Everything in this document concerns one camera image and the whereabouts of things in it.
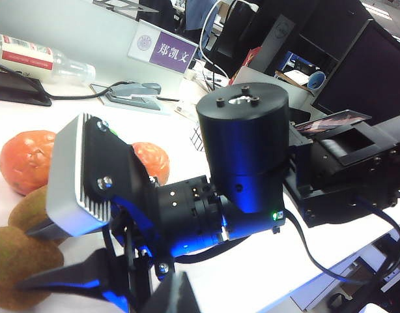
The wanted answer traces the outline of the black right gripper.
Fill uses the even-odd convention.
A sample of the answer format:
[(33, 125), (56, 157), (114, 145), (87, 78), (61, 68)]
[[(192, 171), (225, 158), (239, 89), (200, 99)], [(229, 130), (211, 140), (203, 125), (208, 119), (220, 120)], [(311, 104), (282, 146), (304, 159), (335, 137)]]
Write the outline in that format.
[(170, 185), (146, 184), (128, 197), (114, 196), (136, 225), (159, 280), (177, 257), (223, 242), (220, 199), (205, 176)]

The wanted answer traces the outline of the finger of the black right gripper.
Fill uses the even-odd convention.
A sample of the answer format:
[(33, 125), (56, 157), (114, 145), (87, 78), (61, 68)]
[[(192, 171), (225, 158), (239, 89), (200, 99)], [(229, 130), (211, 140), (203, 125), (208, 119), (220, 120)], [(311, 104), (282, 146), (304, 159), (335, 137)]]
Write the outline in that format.
[(30, 276), (16, 287), (21, 291), (50, 291), (108, 301), (123, 312), (129, 311), (134, 301), (126, 257), (113, 257), (106, 248), (96, 250), (81, 263)]
[(47, 218), (32, 228), (29, 228), (25, 231), (25, 234), (30, 237), (46, 241), (55, 241), (71, 237), (68, 232), (64, 231), (50, 218)]

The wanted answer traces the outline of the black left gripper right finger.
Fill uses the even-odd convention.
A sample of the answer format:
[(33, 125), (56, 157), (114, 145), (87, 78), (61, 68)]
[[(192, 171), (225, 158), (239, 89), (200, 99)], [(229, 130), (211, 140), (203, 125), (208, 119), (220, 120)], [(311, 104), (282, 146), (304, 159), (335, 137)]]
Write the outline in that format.
[(195, 298), (192, 285), (190, 284), (188, 275), (183, 272), (181, 274), (180, 285), (180, 312), (182, 313), (200, 313), (199, 305)]

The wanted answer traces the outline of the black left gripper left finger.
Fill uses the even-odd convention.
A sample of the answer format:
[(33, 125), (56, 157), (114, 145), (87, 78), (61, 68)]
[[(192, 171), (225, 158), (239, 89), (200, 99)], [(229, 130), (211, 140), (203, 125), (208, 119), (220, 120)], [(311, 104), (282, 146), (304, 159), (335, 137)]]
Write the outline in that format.
[(177, 313), (180, 301), (180, 274), (166, 276), (143, 307), (142, 312)]

